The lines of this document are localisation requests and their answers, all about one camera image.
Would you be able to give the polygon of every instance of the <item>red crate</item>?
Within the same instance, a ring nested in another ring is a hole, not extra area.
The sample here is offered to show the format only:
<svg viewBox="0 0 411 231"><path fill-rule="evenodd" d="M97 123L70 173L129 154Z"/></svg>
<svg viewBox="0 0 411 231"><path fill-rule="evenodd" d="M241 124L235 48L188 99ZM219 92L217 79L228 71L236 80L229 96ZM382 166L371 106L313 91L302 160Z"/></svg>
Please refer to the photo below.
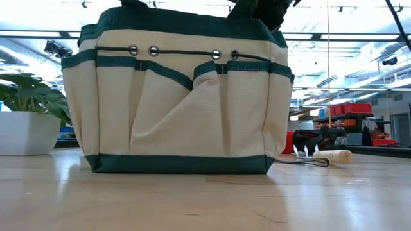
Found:
<svg viewBox="0 0 411 231"><path fill-rule="evenodd" d="M332 105L332 106L329 108L329 114L330 114L331 116L335 116L335 105Z"/></svg>
<svg viewBox="0 0 411 231"><path fill-rule="evenodd" d="M337 105L337 106L334 108L334 114L335 114L336 116L342 115L342 114L344 114L344 113L345 113L344 105Z"/></svg>
<svg viewBox="0 0 411 231"><path fill-rule="evenodd" d="M368 114L372 113L371 104L369 103L350 103L344 105L344 113Z"/></svg>
<svg viewBox="0 0 411 231"><path fill-rule="evenodd" d="M393 139L372 139L372 145L380 146L380 145L388 145L388 144L395 144L396 140Z"/></svg>

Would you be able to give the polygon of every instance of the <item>green leaf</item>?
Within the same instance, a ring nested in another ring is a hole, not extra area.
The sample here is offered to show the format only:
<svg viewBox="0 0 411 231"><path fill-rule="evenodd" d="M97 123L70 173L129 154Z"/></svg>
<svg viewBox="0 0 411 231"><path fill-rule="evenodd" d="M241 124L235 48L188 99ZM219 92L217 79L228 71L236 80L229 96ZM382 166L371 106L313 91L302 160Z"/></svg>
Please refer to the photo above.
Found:
<svg viewBox="0 0 411 231"><path fill-rule="evenodd" d="M3 103L13 111L49 113L72 125L66 97L42 83L32 74L0 74L0 80L13 82L16 87L0 85Z"/></svg>
<svg viewBox="0 0 411 231"><path fill-rule="evenodd" d="M0 74L0 80L10 81L21 87L38 85L43 81L42 78L34 78L31 76L33 76L33 74L30 73Z"/></svg>

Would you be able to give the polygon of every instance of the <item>wire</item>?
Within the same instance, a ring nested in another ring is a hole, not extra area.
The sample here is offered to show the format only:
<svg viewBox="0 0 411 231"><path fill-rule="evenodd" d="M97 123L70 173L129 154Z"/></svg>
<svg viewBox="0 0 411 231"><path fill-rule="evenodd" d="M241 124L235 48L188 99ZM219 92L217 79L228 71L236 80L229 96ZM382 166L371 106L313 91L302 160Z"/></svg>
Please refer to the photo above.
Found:
<svg viewBox="0 0 411 231"><path fill-rule="evenodd" d="M97 46L96 50L100 51L128 51L128 52L138 52L138 49L135 47L101 47ZM216 56L221 55L219 51L181 51L181 50L151 50L151 53L154 54L180 54L180 55L209 55L209 56ZM231 55L233 57L243 57L243 58L251 58L255 60L261 60L264 62L270 62L269 59L256 56L256 55L248 55L248 54L241 54L238 52L232 52Z"/></svg>
<svg viewBox="0 0 411 231"><path fill-rule="evenodd" d="M327 76L328 76L328 127L331 128L331 80L329 77L329 9L327 0Z"/></svg>
<svg viewBox="0 0 411 231"><path fill-rule="evenodd" d="M329 160L327 158L312 158L309 160L294 160L294 161L279 160L279 159L274 159L274 160L282 164L311 164L311 165L319 166L319 167L329 166Z"/></svg>
<svg viewBox="0 0 411 231"><path fill-rule="evenodd" d="M404 28L403 28L403 26L401 25L401 22L399 21L397 12L395 11L394 7L392 6L390 0L385 0L385 2L387 3L387 6L388 6L388 8L389 8L390 11L391 11L392 16L394 17L394 20L395 20L395 22L396 22L396 24L397 24L399 33L401 34L401 37L403 38L403 40L404 40L405 43L407 44L409 50L411 51L411 43L410 43L409 39L407 38L407 35L406 35L405 32L404 32Z"/></svg>

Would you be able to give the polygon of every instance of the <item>ceiling light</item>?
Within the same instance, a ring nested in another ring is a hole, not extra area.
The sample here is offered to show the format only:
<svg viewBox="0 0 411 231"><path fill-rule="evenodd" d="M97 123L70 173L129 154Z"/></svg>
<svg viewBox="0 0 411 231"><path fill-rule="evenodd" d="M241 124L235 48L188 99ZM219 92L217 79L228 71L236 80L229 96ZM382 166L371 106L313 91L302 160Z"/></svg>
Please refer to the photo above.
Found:
<svg viewBox="0 0 411 231"><path fill-rule="evenodd" d="M394 83L390 83L387 85L387 88L390 89L390 88L395 88L395 87L402 87L408 84L411 84L411 78L407 78L404 80L398 80L398 81L395 81Z"/></svg>
<svg viewBox="0 0 411 231"><path fill-rule="evenodd" d="M307 90L321 90L321 91L328 91L328 88L327 87L306 87L306 89ZM343 88L330 88L330 90L333 90L333 91L342 91L342 90L345 90L345 89L343 89Z"/></svg>
<svg viewBox="0 0 411 231"><path fill-rule="evenodd" d="M396 39L398 35L321 35L322 39L354 39L354 40L381 40L381 39Z"/></svg>
<svg viewBox="0 0 411 231"><path fill-rule="evenodd" d="M60 37L59 32L46 32L46 31L1 31L0 35L5 36L32 36L32 37Z"/></svg>
<svg viewBox="0 0 411 231"><path fill-rule="evenodd" d="M322 98L322 99L310 99L310 100L307 100L307 101L305 101L304 102L304 107L306 107L306 105L310 105L310 104L313 104L313 103L320 103L320 102L323 102L323 101L325 101L325 100L327 100L328 98Z"/></svg>
<svg viewBox="0 0 411 231"><path fill-rule="evenodd" d="M349 87L350 87L350 89L351 89L351 88L362 87L362 86L365 86L365 85L367 85L367 84L369 84L369 83L372 83L372 82L378 80L379 78L380 78L379 76L375 76L375 77L369 78L368 80L359 81L358 83L354 83L354 84L352 84L352 85L349 86Z"/></svg>
<svg viewBox="0 0 411 231"><path fill-rule="evenodd" d="M70 37L79 37L80 32L69 32Z"/></svg>
<svg viewBox="0 0 411 231"><path fill-rule="evenodd" d="M350 88L351 91L386 91L386 89Z"/></svg>
<svg viewBox="0 0 411 231"><path fill-rule="evenodd" d="M297 120L298 120L298 116L296 116L296 115L290 116L290 120L291 120L291 121L297 121Z"/></svg>
<svg viewBox="0 0 411 231"><path fill-rule="evenodd" d="M346 98L346 99L334 99L331 100L331 102L329 102L330 105L337 105L337 104L341 104L341 103L345 103L348 101L353 100L352 98Z"/></svg>
<svg viewBox="0 0 411 231"><path fill-rule="evenodd" d="M360 96L360 97L356 98L355 100L367 99L367 98L369 98L369 97L371 97L371 96L375 96L375 95L377 95L377 94L378 94L378 93L366 94L366 95L363 95L363 96Z"/></svg>
<svg viewBox="0 0 411 231"><path fill-rule="evenodd" d="M290 105L290 107L297 107L297 108L323 108L322 105Z"/></svg>
<svg viewBox="0 0 411 231"><path fill-rule="evenodd" d="M320 109L315 109L310 111L310 116L318 116L320 114Z"/></svg>
<svg viewBox="0 0 411 231"><path fill-rule="evenodd" d="M391 91L409 92L409 91L411 91L411 89L409 89L409 88L406 88L406 89L398 88L398 89L391 89Z"/></svg>
<svg viewBox="0 0 411 231"><path fill-rule="evenodd" d="M310 39L312 34L300 34L300 33L283 33L285 39Z"/></svg>

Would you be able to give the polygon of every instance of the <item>white pot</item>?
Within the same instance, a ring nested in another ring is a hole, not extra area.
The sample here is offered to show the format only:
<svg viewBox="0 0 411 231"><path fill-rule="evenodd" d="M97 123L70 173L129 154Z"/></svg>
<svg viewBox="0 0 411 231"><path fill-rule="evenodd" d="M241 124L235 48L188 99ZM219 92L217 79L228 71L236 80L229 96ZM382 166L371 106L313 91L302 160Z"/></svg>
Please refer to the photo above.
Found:
<svg viewBox="0 0 411 231"><path fill-rule="evenodd" d="M35 112L0 112L0 155L41 155L54 148L60 119Z"/></svg>

